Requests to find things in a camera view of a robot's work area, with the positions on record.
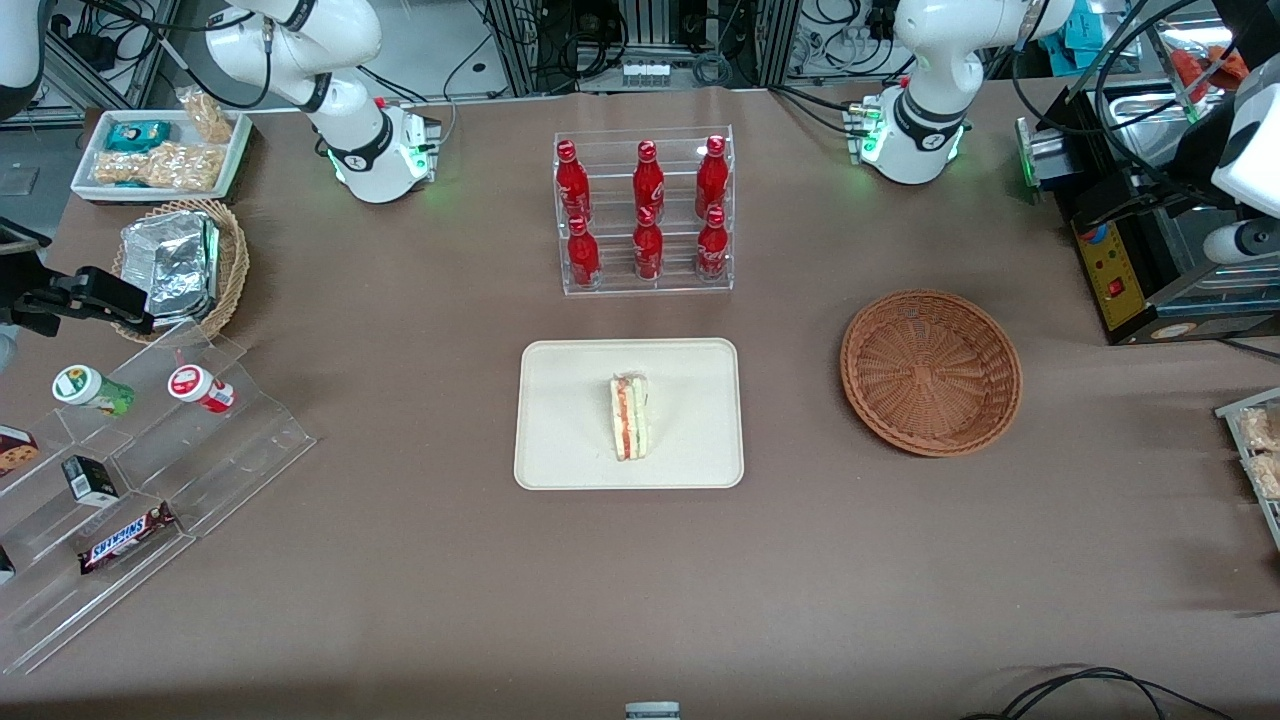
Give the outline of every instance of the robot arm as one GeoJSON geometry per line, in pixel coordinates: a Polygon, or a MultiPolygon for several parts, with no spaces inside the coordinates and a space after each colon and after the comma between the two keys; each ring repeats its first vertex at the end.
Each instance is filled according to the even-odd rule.
{"type": "Polygon", "coordinates": [[[381,49],[381,26],[366,0],[233,5],[211,20],[255,17],[205,33],[214,61],[244,83],[261,86],[270,77],[270,90],[310,117],[338,178],[356,197],[388,202],[431,178],[433,146],[422,118],[379,108],[355,70],[381,49]]]}
{"type": "Polygon", "coordinates": [[[906,87],[868,96],[860,160],[884,177],[919,184],[942,173],[965,111],[982,87],[977,50],[1027,42],[1062,27],[1071,0],[902,0],[893,37],[915,54],[906,87]]]}
{"type": "Polygon", "coordinates": [[[1204,255],[1226,264],[1280,255],[1280,58],[1257,68],[1233,102],[1235,117],[1212,183],[1267,217],[1221,227],[1204,238],[1204,255]]]}

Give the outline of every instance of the table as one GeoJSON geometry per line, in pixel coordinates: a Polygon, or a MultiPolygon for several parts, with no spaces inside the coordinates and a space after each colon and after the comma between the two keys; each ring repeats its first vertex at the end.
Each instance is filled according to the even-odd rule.
{"type": "MultiPolygon", "coordinates": [[[[439,182],[387,206],[333,182],[302,117],[256,118],[227,333],[321,442],[35,674],[0,678],[0,715],[608,719],[677,700],[690,720],[952,720],[1065,662],[1280,712],[1276,553],[1212,415],[1275,368],[1219,343],[1103,346],[1053,205],[1020,187],[1005,83],[924,187],[851,168],[763,91],[461,113],[439,182]],[[564,299],[553,133],[717,123],[739,142],[733,292],[564,299]],[[910,287],[973,300],[1021,354],[1020,415],[977,455],[904,455],[842,396],[846,323],[910,287]],[[739,348],[740,486],[516,486],[526,345],[678,336],[739,348]]],[[[140,214],[73,199],[51,264],[110,266],[140,214]]],[[[134,350],[92,323],[24,337],[5,420],[50,410],[63,365],[134,350]]]]}

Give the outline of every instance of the white container tray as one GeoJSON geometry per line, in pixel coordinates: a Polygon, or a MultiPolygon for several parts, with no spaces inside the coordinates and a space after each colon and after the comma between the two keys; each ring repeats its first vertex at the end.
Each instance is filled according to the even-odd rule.
{"type": "Polygon", "coordinates": [[[731,488],[742,479],[737,348],[723,338],[539,341],[516,420],[525,489],[731,488]],[[618,461],[609,380],[649,379],[649,455],[618,461]]]}
{"type": "Polygon", "coordinates": [[[79,167],[72,178],[72,192],[93,202],[169,202],[172,200],[218,200],[227,197],[230,192],[232,182],[236,179],[236,170],[239,168],[244,147],[248,145],[250,131],[253,122],[247,113],[234,113],[223,110],[227,119],[233,124],[232,138],[227,143],[227,160],[223,170],[218,174],[214,190],[209,192],[189,192],[174,190],[172,187],[118,187],[115,184],[102,184],[93,179],[93,163],[97,154],[106,146],[106,136],[111,126],[116,123],[129,123],[140,120],[165,120],[172,126],[169,140],[182,145],[204,143],[195,123],[187,117],[186,110],[108,110],[93,128],[84,145],[84,155],[81,156],[79,167]]]}

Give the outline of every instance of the bread slice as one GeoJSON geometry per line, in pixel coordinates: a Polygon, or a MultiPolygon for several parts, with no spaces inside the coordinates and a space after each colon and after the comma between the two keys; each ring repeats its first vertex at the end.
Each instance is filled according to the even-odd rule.
{"type": "Polygon", "coordinates": [[[609,397],[618,460],[640,460],[649,454],[649,418],[645,413],[649,383],[640,374],[614,375],[609,380],[609,397]]]}

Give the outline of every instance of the cookie package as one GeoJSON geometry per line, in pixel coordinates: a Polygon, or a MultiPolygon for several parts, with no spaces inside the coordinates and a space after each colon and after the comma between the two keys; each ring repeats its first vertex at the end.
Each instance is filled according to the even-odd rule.
{"type": "Polygon", "coordinates": [[[40,447],[31,433],[0,425],[0,478],[22,468],[40,455],[40,447]]]}

